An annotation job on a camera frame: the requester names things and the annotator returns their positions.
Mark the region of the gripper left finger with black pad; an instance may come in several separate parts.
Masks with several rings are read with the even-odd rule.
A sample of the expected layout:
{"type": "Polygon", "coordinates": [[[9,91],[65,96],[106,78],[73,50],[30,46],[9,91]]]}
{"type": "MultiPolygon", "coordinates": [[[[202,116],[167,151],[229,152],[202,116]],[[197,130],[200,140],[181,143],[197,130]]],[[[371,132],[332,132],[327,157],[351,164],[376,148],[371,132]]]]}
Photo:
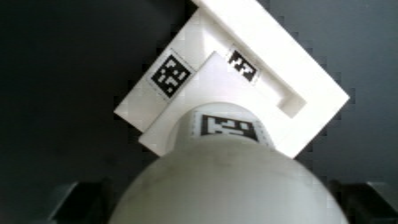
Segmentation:
{"type": "Polygon", "coordinates": [[[44,224],[106,224],[112,211],[112,185],[73,182],[55,189],[44,224]]]}

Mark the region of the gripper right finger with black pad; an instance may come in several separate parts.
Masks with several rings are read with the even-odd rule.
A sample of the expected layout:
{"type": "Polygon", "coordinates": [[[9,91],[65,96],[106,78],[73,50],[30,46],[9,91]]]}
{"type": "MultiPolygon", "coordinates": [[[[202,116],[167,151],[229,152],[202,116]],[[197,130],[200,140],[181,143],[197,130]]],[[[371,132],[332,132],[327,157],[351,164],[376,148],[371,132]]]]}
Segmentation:
{"type": "Polygon", "coordinates": [[[385,182],[328,182],[350,224],[398,224],[398,190],[385,182]]]}

